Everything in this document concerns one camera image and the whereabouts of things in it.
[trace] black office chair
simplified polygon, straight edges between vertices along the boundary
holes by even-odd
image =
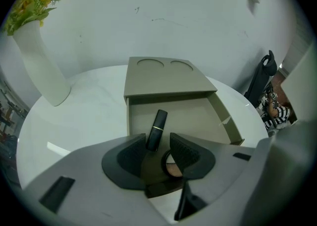
[[[259,97],[265,89],[270,76],[274,76],[277,72],[277,65],[271,50],[265,55],[259,63],[256,72],[252,78],[248,91],[244,96],[256,108],[259,106]]]

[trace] white round table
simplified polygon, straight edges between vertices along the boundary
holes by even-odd
[[[123,98],[126,71],[127,65],[111,66],[70,78],[71,92],[57,107],[43,97],[38,99],[18,139],[17,170],[22,189],[71,151],[127,135]],[[260,115],[247,99],[227,85],[207,78],[218,89],[217,95],[245,139],[242,146],[256,147],[268,137]],[[173,222],[179,196],[177,191],[150,200]]]

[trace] box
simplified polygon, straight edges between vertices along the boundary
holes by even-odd
[[[241,144],[242,137],[215,86],[189,61],[160,57],[131,57],[124,88],[127,104],[127,134],[146,133],[158,110],[168,112],[157,152],[149,152],[142,165],[148,185],[168,176],[160,160],[169,150],[171,132],[201,139]]]

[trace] person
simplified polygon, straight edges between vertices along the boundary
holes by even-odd
[[[11,126],[12,124],[14,124],[12,121],[10,121],[10,120],[6,120],[3,116],[2,116],[2,110],[1,110],[1,108],[2,108],[2,104],[0,103],[0,122],[3,122],[3,123],[5,123],[7,126]]]
[[[272,118],[274,118],[277,125],[286,123],[287,120],[291,118],[291,116],[294,116],[294,111],[292,109],[292,106],[288,102],[279,104],[278,107],[274,109],[271,93],[269,93],[268,95],[267,113]],[[267,114],[265,114],[262,119],[263,119],[266,130],[268,130],[273,125],[272,120],[269,119]]]

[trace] vase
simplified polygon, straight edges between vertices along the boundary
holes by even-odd
[[[40,22],[26,23],[14,32],[13,38],[35,87],[51,105],[60,105],[69,95],[70,85],[50,58],[40,34]]]

